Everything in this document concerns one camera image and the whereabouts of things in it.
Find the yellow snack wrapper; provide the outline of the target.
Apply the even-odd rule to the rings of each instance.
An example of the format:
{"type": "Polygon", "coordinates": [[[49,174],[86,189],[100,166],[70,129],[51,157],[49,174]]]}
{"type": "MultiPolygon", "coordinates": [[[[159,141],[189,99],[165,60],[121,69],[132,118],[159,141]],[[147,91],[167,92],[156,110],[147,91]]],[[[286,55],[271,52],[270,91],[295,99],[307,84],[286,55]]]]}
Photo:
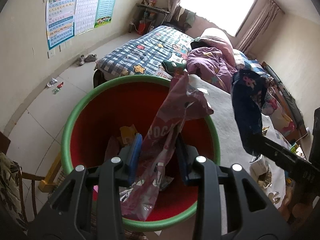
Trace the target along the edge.
{"type": "Polygon", "coordinates": [[[138,131],[134,125],[122,126],[120,128],[120,137],[118,140],[123,146],[129,146],[133,143],[137,133],[138,131]]]}

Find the pink Pocky foil wrapper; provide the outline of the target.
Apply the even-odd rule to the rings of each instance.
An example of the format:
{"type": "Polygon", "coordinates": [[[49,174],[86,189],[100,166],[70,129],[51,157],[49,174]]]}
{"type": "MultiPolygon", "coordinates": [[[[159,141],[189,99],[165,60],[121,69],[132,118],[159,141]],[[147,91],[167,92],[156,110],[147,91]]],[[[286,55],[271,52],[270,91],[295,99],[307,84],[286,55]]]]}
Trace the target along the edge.
{"type": "Polygon", "coordinates": [[[120,199],[124,217],[142,221],[149,217],[185,122],[213,112],[204,94],[189,84],[188,72],[175,74],[170,81],[169,93],[142,142],[137,179],[120,199]]]}

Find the red bin with green rim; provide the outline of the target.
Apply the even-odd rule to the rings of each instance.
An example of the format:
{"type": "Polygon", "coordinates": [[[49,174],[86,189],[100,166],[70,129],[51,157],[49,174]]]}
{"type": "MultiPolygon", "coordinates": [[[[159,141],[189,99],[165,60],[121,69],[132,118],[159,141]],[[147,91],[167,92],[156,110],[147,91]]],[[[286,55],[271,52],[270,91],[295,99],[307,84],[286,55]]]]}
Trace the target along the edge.
{"type": "MultiPolygon", "coordinates": [[[[107,81],[91,90],[72,110],[61,141],[61,163],[66,174],[78,166],[103,163],[107,143],[120,136],[120,128],[134,126],[146,136],[169,93],[170,82],[155,76],[127,76],[107,81]]],[[[158,195],[146,221],[124,218],[126,230],[148,232],[176,226],[194,217],[197,187],[186,186],[177,176],[158,195]]]]}

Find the dark blue floral wrapper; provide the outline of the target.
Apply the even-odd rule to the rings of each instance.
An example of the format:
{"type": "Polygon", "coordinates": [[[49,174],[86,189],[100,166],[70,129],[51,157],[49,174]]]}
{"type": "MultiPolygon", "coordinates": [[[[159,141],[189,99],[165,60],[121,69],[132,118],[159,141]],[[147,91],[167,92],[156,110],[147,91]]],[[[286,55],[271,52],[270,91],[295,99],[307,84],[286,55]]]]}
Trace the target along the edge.
{"type": "Polygon", "coordinates": [[[244,150],[258,156],[256,135],[262,135],[261,111],[265,103],[267,83],[258,73],[241,69],[232,79],[232,106],[244,150]]]}

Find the grey cloth mat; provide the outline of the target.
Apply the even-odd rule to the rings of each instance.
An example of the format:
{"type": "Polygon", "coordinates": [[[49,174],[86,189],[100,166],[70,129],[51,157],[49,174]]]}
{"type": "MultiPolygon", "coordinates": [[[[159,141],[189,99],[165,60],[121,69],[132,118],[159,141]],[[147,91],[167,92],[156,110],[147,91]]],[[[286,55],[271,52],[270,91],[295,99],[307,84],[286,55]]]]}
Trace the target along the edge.
{"type": "MultiPolygon", "coordinates": [[[[214,113],[210,115],[219,137],[220,143],[220,165],[230,167],[232,164],[240,164],[257,182],[255,173],[250,170],[250,161],[253,156],[246,153],[242,146],[238,126],[234,118],[231,95],[209,83],[203,81],[197,75],[189,75],[189,84],[199,88],[210,104],[214,113]]],[[[262,115],[263,125],[269,127],[267,138],[277,142],[276,132],[269,116],[262,115]]],[[[278,192],[280,201],[275,204],[279,208],[285,196],[285,173],[273,161],[269,162],[272,173],[272,185],[263,189],[266,195],[270,192],[278,192]]],[[[222,208],[222,233],[227,233],[226,201],[221,200],[222,208]]]]}

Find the floral pink pillow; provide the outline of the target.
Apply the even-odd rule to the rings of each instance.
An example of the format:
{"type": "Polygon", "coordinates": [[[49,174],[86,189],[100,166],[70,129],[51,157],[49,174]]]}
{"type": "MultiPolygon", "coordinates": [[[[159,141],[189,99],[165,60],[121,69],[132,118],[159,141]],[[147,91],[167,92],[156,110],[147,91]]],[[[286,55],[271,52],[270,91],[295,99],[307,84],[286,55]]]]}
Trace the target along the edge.
{"type": "Polygon", "coordinates": [[[285,113],[280,103],[269,91],[266,92],[261,112],[270,117],[274,128],[283,136],[286,137],[295,130],[293,120],[285,113]]]}

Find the purple quilt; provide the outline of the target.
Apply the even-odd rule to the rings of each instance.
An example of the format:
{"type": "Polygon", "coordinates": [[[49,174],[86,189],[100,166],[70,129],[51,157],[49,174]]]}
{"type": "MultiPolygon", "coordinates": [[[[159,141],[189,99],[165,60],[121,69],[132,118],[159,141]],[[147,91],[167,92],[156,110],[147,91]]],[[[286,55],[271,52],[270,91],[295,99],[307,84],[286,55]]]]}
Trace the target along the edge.
{"type": "Polygon", "coordinates": [[[220,29],[207,28],[190,45],[188,73],[230,93],[232,77],[238,69],[233,46],[227,35],[220,29]]]}

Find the blue checked bed sheet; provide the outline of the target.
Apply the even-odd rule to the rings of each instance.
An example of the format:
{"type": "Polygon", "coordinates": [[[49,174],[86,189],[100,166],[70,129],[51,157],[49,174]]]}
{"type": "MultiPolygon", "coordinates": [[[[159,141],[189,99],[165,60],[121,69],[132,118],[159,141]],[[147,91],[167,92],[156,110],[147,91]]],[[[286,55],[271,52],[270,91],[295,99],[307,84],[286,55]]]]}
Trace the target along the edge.
{"type": "Polygon", "coordinates": [[[163,61],[185,63],[193,38],[166,25],[130,40],[96,61],[105,77],[153,75],[163,61]]]}

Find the pair of shoes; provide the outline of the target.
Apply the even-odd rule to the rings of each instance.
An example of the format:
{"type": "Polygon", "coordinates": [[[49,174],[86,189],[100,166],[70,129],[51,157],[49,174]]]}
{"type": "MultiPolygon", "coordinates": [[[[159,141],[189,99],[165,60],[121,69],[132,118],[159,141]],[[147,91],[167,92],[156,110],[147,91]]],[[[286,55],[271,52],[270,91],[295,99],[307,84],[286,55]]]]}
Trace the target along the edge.
{"type": "Polygon", "coordinates": [[[96,60],[97,54],[81,55],[78,59],[78,66],[83,66],[85,63],[95,62],[96,60]]]}

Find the floor litter scraps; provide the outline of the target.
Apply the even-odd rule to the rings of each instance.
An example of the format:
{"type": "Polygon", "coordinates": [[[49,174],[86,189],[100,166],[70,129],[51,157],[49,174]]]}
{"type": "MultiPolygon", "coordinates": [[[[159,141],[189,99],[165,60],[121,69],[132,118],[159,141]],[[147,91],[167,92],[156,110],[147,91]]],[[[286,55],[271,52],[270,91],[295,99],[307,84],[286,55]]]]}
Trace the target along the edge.
{"type": "Polygon", "coordinates": [[[55,86],[55,88],[53,88],[53,90],[52,90],[52,93],[53,93],[53,94],[57,94],[57,93],[61,90],[61,88],[63,87],[63,85],[64,85],[64,82],[58,83],[58,80],[52,77],[52,78],[47,82],[46,87],[47,87],[47,88],[52,88],[52,87],[55,86]]]}

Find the small shelf with items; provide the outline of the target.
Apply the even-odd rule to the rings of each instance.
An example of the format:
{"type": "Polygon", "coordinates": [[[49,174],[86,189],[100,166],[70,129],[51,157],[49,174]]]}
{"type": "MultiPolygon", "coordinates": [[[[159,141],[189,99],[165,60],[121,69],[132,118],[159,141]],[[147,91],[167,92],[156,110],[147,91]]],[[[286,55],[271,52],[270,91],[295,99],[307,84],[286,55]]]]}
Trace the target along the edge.
{"type": "Polygon", "coordinates": [[[133,16],[129,22],[128,32],[145,35],[162,25],[169,14],[168,9],[157,7],[157,0],[143,0],[136,3],[133,16]]]}

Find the beige window curtain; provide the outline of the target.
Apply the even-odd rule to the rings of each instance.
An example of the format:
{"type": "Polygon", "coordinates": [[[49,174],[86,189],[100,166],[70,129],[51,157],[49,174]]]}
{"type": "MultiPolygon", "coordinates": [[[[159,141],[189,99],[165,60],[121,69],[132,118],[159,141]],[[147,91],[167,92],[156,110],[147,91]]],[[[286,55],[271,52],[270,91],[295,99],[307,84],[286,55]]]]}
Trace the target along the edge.
{"type": "Polygon", "coordinates": [[[237,45],[237,50],[248,53],[255,42],[262,37],[265,31],[269,28],[281,9],[273,0],[268,0],[255,21],[251,24],[248,31],[242,37],[237,45]]]}

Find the educational wall posters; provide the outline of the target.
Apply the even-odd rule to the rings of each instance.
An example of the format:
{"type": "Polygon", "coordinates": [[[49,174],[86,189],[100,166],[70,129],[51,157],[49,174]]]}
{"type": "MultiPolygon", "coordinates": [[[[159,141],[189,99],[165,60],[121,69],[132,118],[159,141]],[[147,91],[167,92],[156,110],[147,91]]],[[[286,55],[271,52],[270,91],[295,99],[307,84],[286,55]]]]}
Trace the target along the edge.
{"type": "Polygon", "coordinates": [[[116,0],[46,0],[48,49],[112,21],[116,0]]]}

